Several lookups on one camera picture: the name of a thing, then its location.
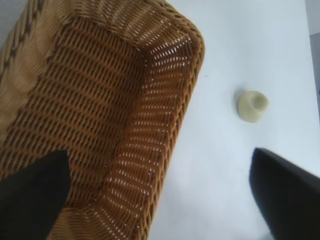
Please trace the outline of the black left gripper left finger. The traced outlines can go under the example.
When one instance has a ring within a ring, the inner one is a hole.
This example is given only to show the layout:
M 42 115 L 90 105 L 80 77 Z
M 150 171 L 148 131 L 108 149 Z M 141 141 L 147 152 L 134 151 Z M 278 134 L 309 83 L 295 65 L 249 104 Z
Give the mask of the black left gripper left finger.
M 69 158 L 56 150 L 0 182 L 0 238 L 44 240 L 71 188 Z

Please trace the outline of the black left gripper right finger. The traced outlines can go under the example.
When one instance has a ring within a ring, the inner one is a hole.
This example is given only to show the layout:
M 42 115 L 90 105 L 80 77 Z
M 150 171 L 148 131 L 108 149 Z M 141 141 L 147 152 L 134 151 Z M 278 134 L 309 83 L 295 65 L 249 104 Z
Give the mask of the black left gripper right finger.
M 265 148 L 249 171 L 253 198 L 275 240 L 320 238 L 320 179 Z

